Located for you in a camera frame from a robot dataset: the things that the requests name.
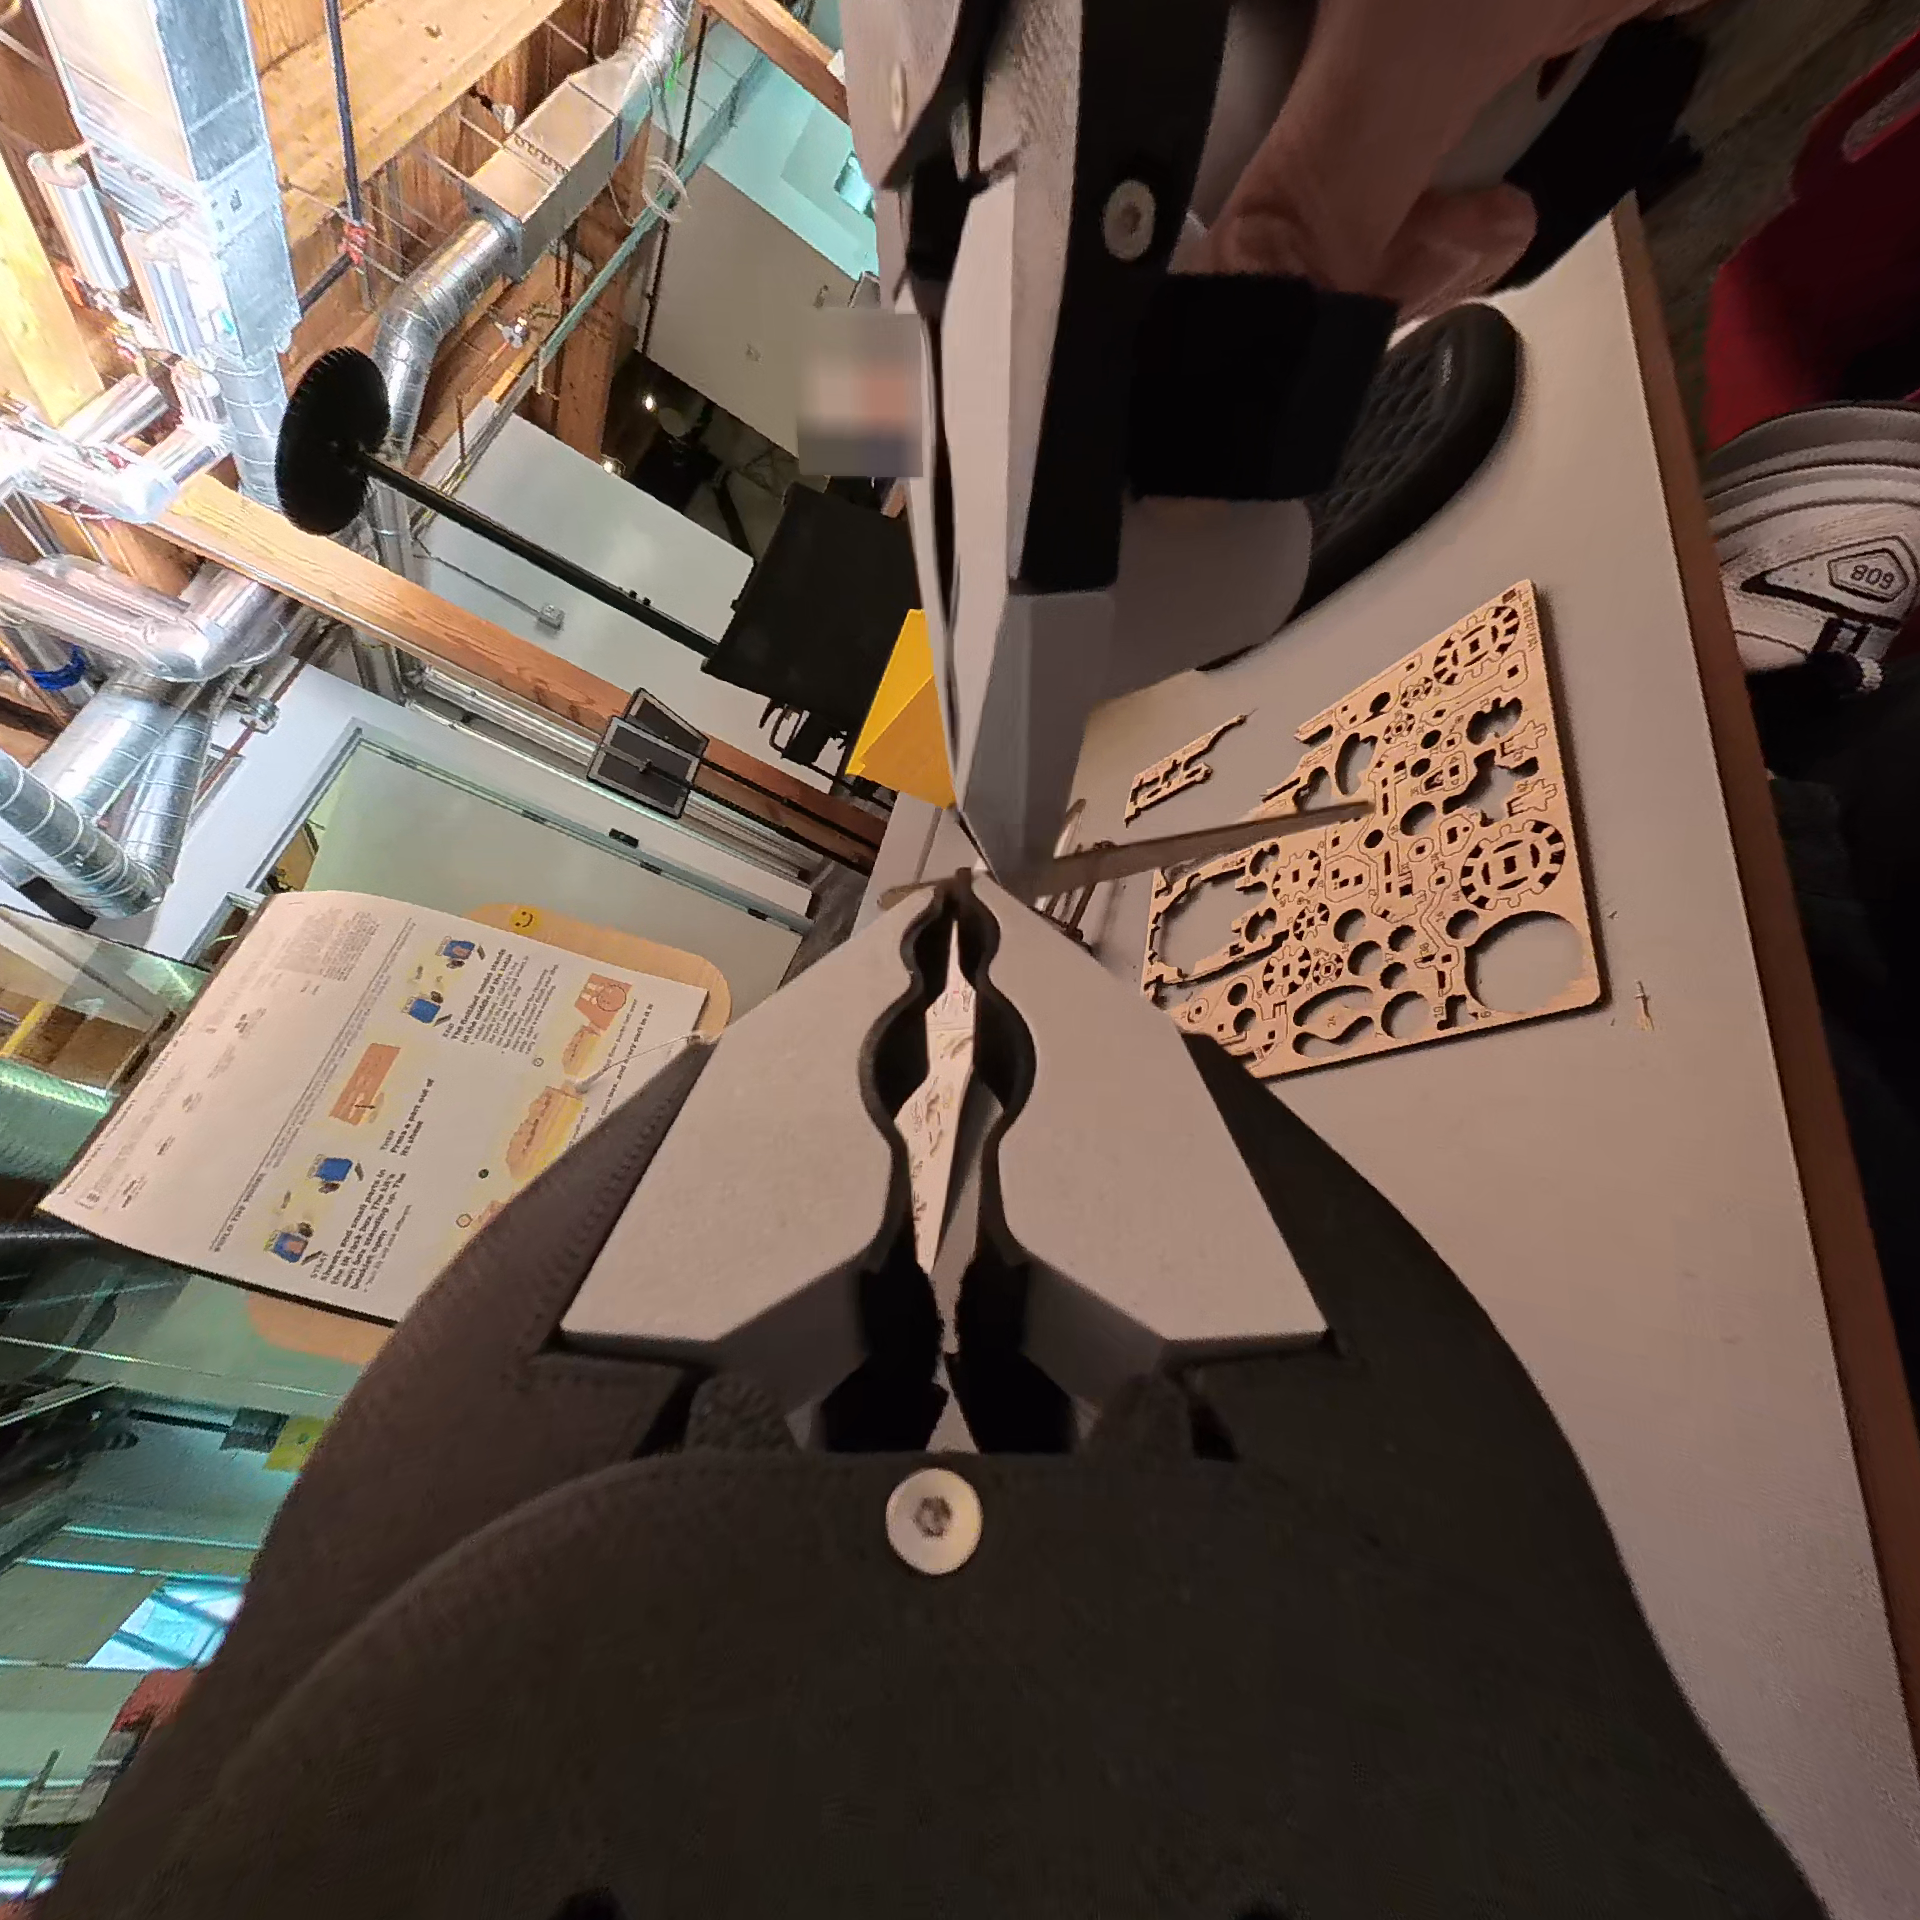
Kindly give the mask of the black draped cloth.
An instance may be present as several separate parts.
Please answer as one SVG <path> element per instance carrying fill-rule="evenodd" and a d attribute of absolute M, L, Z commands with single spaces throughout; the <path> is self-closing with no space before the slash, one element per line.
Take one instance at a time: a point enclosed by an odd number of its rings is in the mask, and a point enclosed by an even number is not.
<path fill-rule="evenodd" d="M 826 744 L 859 734 L 919 607 L 899 513 L 792 487 L 704 673 L 757 693 L 776 717 L 776 750 L 814 767 Z"/>

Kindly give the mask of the thin wooden stick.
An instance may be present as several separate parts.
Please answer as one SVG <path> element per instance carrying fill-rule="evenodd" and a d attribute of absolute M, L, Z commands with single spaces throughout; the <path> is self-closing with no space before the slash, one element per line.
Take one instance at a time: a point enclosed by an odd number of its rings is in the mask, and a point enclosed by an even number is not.
<path fill-rule="evenodd" d="M 1245 820 L 1233 820 L 1207 831 L 1164 833 L 1152 840 L 1130 842 L 1099 842 L 1074 852 L 1059 852 L 1055 860 L 1027 868 L 1019 876 L 1008 876 L 1008 887 L 1031 895 L 1051 895 L 1067 889 L 1091 889 L 1099 883 L 1111 883 L 1121 876 L 1164 870 L 1192 861 L 1207 861 L 1225 852 L 1237 852 L 1246 847 L 1262 847 L 1268 840 L 1284 840 L 1291 833 L 1311 833 L 1326 827 L 1345 827 L 1367 820 L 1375 815 L 1375 802 L 1340 802 L 1340 804 L 1311 804 L 1282 815 L 1255 815 Z"/>

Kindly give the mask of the black framed lamp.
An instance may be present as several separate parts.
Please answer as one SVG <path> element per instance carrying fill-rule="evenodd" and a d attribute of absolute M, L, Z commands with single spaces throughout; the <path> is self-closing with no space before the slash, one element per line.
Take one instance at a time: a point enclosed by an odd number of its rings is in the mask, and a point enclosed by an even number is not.
<path fill-rule="evenodd" d="M 651 815 L 679 820 L 699 790 L 706 749 L 706 731 L 659 703 L 647 688 L 635 688 L 594 744 L 588 778 Z"/>

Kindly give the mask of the person's right hand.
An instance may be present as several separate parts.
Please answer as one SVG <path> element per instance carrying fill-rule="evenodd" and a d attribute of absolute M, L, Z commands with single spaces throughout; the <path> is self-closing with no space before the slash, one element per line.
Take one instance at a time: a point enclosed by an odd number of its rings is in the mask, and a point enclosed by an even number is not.
<path fill-rule="evenodd" d="M 1442 157 L 1526 68 L 1685 4 L 1319 4 L 1282 112 L 1207 229 L 1208 275 L 1299 275 L 1408 321 L 1526 254 L 1535 203 L 1439 191 Z"/>

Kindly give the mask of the round metal air duct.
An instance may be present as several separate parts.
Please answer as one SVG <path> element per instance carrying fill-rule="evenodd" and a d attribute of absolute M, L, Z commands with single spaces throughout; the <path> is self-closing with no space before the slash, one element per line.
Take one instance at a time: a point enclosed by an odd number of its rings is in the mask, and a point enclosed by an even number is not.
<path fill-rule="evenodd" d="M 688 16 L 692 4 L 635 4 L 615 50 L 563 77 L 464 178 L 464 223 L 402 282 L 372 336 L 392 464 L 413 444 L 445 336 L 493 283 L 525 277 L 638 145 Z"/>
<path fill-rule="evenodd" d="M 4 750 L 4 887 L 93 920 L 166 895 L 218 718 L 310 627 L 297 601 L 205 565 L 181 597 L 112 569 L 4 557 L 4 627 L 106 670 L 36 758 Z"/>

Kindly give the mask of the dark wooden model assembly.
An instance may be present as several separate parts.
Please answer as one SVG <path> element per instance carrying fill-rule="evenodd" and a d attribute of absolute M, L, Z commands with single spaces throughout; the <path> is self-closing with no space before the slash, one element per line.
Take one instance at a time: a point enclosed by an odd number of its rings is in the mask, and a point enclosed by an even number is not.
<path fill-rule="evenodd" d="M 1101 852 L 1101 848 L 1114 847 L 1111 837 L 1091 837 L 1083 815 L 1087 815 L 1087 797 L 1074 797 L 1074 804 L 1067 808 L 1067 816 L 1061 820 L 1055 848 L 1051 848 L 1055 861 L 1074 860 L 1081 852 Z M 1051 925 L 1059 925 L 1063 934 L 1072 934 L 1078 944 L 1087 948 L 1101 937 L 1099 928 L 1106 925 L 1111 887 L 1117 887 L 1117 883 L 1125 883 L 1125 876 L 1101 870 L 1101 876 L 1078 882 L 1072 887 L 1040 895 L 1037 910 Z"/>

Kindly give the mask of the black finned disc on pole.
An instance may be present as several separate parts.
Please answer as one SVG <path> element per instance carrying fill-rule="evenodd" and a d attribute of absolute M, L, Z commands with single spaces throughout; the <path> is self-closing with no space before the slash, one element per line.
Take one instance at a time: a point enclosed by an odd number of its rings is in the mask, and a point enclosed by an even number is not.
<path fill-rule="evenodd" d="M 563 552 L 395 466 L 379 453 L 388 429 L 388 392 L 372 355 L 354 347 L 326 350 L 301 376 L 277 427 L 274 496 L 280 513 L 303 532 L 336 537 L 366 513 L 372 488 L 385 488 L 704 660 L 718 654 L 715 637 L 664 611 L 638 589 L 615 587 Z"/>

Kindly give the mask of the cut-out wooden frame piece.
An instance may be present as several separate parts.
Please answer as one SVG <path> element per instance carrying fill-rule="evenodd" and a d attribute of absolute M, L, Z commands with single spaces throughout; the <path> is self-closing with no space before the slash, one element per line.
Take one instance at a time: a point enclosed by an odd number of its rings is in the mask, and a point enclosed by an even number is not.
<path fill-rule="evenodd" d="M 1173 802 L 1176 794 L 1183 794 L 1188 790 L 1208 784 L 1213 778 L 1213 749 L 1225 738 L 1225 731 L 1233 731 L 1245 722 L 1246 722 L 1246 712 L 1237 710 L 1237 712 L 1219 718 L 1219 726 L 1213 726 L 1208 731 L 1194 734 L 1173 754 L 1163 754 L 1148 767 L 1142 767 L 1130 778 L 1130 790 L 1125 797 L 1125 815 L 1121 815 L 1125 825 L 1130 827 L 1142 810 L 1160 808 L 1160 804 Z"/>

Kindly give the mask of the yellow panel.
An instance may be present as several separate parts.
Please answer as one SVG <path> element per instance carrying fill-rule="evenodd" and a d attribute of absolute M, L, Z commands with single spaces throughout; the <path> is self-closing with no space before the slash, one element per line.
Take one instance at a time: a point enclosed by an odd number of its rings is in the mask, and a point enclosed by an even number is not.
<path fill-rule="evenodd" d="M 946 734 L 922 608 L 904 616 L 845 773 L 940 810 L 955 808 Z"/>

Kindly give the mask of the white sneaker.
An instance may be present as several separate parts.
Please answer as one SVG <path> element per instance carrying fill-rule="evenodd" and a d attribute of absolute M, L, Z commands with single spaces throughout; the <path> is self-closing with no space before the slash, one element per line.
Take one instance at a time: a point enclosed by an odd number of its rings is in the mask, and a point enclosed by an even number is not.
<path fill-rule="evenodd" d="M 1916 403 L 1821 403 L 1719 449 L 1701 487 L 1740 662 L 1858 660 L 1916 611 Z"/>

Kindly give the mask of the red chair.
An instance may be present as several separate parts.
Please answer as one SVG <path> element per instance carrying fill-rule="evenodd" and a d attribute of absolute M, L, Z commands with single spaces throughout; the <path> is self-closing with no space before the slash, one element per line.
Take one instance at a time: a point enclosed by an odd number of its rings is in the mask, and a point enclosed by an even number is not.
<path fill-rule="evenodd" d="M 1916 401 L 1916 36 L 1812 122 L 1784 209 L 1715 275 L 1708 449 L 1820 403 Z"/>

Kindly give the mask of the rectangular metal air duct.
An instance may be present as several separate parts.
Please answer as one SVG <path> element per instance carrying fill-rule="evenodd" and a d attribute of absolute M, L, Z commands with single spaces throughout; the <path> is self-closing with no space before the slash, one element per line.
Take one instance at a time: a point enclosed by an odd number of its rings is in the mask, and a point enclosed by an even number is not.
<path fill-rule="evenodd" d="M 163 244 L 208 347 L 277 364 L 301 321 L 246 4 L 36 4 L 95 176 Z"/>

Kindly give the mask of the printed instruction poster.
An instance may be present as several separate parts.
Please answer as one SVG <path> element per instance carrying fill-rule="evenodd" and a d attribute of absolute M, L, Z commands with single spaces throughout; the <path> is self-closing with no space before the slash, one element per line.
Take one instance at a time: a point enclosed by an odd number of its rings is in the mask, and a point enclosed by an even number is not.
<path fill-rule="evenodd" d="M 679 948 L 496 902 L 284 893 L 41 1198 L 203 1274 L 395 1326 L 734 1012 Z"/>

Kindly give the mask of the laser-cut wooden parts sheet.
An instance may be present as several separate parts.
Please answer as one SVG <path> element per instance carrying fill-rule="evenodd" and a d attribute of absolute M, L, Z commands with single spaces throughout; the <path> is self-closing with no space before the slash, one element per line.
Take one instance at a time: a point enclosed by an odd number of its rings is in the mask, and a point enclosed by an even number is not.
<path fill-rule="evenodd" d="M 1152 876 L 1141 992 L 1279 1080 L 1591 1011 L 1603 969 L 1535 581 L 1365 680 L 1262 791 L 1365 816 Z"/>

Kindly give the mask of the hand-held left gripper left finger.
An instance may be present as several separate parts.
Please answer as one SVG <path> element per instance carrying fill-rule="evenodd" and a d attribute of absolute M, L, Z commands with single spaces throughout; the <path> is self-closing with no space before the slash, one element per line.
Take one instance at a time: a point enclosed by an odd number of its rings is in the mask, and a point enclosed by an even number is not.
<path fill-rule="evenodd" d="M 747 1376 L 826 1448 L 930 1448 L 944 1323 L 896 1115 L 930 1076 L 946 950 L 950 902 L 917 893 L 706 1045 L 566 1348 Z"/>

